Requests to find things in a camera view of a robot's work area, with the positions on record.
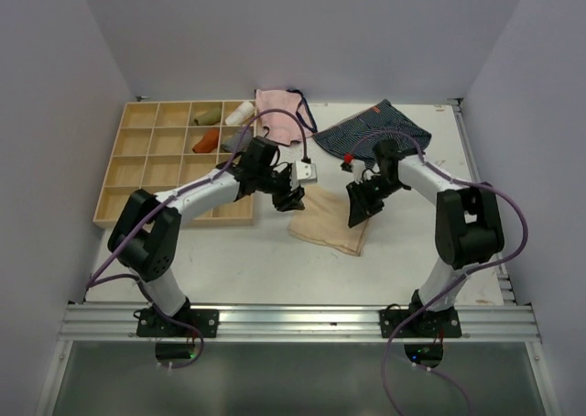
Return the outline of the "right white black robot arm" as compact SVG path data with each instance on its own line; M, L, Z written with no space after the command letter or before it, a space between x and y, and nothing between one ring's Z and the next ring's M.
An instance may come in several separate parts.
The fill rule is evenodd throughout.
M434 243L438 260L425 283L414 293L415 307L407 315L411 331L429 335L440 326L439 312L454 306L464 273L489 262L502 251L504 233L496 195L486 186L458 183L447 172L426 165L414 148L403 149L393 139L374 145L376 171L353 154L344 156L341 169L353 175L346 186L348 226L380 213L393 193L416 191L435 207Z

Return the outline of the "beige underwear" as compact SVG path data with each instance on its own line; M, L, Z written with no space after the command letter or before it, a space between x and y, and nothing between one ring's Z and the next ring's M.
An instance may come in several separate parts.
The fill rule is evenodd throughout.
M292 216L288 232L292 237L319 246L328 246L343 254L360 257L368 231L368 221L348 226L350 205L347 199L319 185L305 188L305 209Z

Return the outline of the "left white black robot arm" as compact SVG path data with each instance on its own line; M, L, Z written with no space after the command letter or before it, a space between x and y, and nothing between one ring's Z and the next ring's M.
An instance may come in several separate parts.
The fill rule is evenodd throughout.
M190 325L190 313L184 309L188 298L171 270L183 225L255 192L271 195L280 212L304 208L303 186L317 181L317 169L304 158L277 170L277 153L277 144L254 137L244 152L198 180L165 192L139 189L129 196L107 247L111 259L138 277L148 300L160 310L157 323L167 334L184 334Z

